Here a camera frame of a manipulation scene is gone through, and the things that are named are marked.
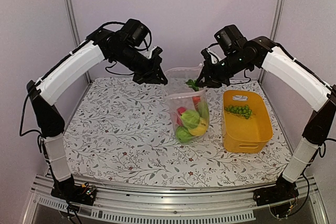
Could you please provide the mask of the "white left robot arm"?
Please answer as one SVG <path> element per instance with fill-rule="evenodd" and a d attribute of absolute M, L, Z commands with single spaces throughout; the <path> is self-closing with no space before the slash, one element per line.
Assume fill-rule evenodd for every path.
<path fill-rule="evenodd" d="M 83 41 L 49 74 L 27 85 L 39 148 L 56 178 L 64 179 L 58 192 L 67 200 L 77 197 L 77 186 L 66 180 L 71 175 L 139 185 L 208 186 L 212 173 L 203 167 L 205 139 L 182 142 L 175 136 L 173 105 L 193 107 L 186 81 L 199 72 L 197 67 L 169 70 L 168 83 L 161 87 L 98 78 L 65 125 L 55 107 L 58 98 L 103 59 L 97 45 Z"/>

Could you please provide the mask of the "green grape bunch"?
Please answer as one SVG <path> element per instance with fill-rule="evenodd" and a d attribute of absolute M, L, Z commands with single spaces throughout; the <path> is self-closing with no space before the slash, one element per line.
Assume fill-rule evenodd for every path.
<path fill-rule="evenodd" d="M 229 105 L 224 107 L 225 112 L 239 116 L 241 118 L 249 119 L 253 116 L 253 111 L 248 105 L 238 106 Z"/>

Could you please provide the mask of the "green guava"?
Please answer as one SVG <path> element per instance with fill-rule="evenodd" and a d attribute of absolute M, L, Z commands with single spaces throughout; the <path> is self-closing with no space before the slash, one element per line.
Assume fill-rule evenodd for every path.
<path fill-rule="evenodd" d="M 186 110 L 180 118 L 186 128 L 196 128 L 200 122 L 200 115 L 195 110 Z"/>
<path fill-rule="evenodd" d="M 175 137 L 181 143 L 187 143 L 194 138 L 194 136 L 188 131 L 187 128 L 179 126 L 175 131 Z"/>

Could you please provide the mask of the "clear zip top bag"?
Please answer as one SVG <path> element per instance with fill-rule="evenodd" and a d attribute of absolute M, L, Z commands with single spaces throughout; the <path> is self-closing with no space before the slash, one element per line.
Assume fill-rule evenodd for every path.
<path fill-rule="evenodd" d="M 202 67 L 202 64 L 191 68 L 177 67 L 169 69 L 164 73 L 168 83 L 163 87 L 163 98 L 169 108 L 174 135 L 176 129 L 179 127 L 176 123 L 176 110 L 183 106 L 186 110 L 195 110 L 198 112 L 198 103 L 200 101 L 207 102 L 206 90 L 195 84 Z"/>

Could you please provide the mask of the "red apple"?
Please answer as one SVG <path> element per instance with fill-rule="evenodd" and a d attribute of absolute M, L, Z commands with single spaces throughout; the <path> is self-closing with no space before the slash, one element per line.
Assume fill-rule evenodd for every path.
<path fill-rule="evenodd" d="M 182 114 L 186 111 L 186 108 L 181 106 L 179 107 L 177 110 L 177 119 L 176 119 L 176 123 L 179 125 L 179 126 L 183 126 L 183 122 L 182 122 L 182 119 L 181 119 L 181 116 Z"/>

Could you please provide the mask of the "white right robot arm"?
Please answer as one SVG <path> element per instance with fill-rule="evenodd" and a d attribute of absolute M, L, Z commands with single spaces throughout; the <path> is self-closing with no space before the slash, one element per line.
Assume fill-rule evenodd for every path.
<path fill-rule="evenodd" d="M 218 42 L 226 57 L 215 58 L 208 49 L 203 49 L 203 69 L 196 84 L 199 87 L 220 88 L 230 85 L 230 78 L 242 70 L 257 67 L 273 74 L 303 97 L 313 110 L 304 128 L 295 152 L 271 190 L 276 201 L 291 194 L 292 186 L 313 160 L 328 138 L 335 117 L 335 86 L 330 86 L 316 74 L 292 57 L 281 44 L 265 36 L 252 40 L 241 38 L 238 45 L 227 39 Z"/>

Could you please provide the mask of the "yellow lemon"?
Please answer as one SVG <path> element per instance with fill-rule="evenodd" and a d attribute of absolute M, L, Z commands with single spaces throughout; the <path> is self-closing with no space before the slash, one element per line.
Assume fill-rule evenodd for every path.
<path fill-rule="evenodd" d="M 200 118 L 198 126 L 193 129 L 189 129 L 188 131 L 192 136 L 202 136 L 206 133 L 207 129 L 207 121 L 204 118 Z"/>

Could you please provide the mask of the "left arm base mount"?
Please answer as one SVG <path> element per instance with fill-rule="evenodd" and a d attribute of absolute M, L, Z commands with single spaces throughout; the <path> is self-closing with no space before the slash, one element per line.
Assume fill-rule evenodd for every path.
<path fill-rule="evenodd" d="M 72 177 L 62 182 L 55 181 L 51 195 L 68 202 L 93 206 L 97 194 L 95 185 L 84 183 L 76 185 Z"/>

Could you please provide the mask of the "yellow plastic basket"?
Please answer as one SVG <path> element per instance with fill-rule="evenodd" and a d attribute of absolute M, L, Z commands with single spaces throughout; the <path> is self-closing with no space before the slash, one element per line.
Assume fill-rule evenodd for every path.
<path fill-rule="evenodd" d="M 225 112 L 229 105 L 248 105 L 249 119 Z M 222 135 L 224 148 L 231 153 L 259 153 L 273 137 L 270 117 L 260 95 L 250 91 L 228 90 L 223 94 Z"/>

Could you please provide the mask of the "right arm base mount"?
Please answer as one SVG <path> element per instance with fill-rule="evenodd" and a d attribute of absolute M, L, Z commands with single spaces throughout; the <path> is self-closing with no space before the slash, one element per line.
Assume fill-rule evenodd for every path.
<path fill-rule="evenodd" d="M 253 200 L 257 206 L 272 205 L 270 212 L 276 218 L 287 218 L 294 208 L 289 200 L 299 196 L 296 183 L 288 182 L 282 176 L 278 177 L 275 185 L 254 190 Z"/>

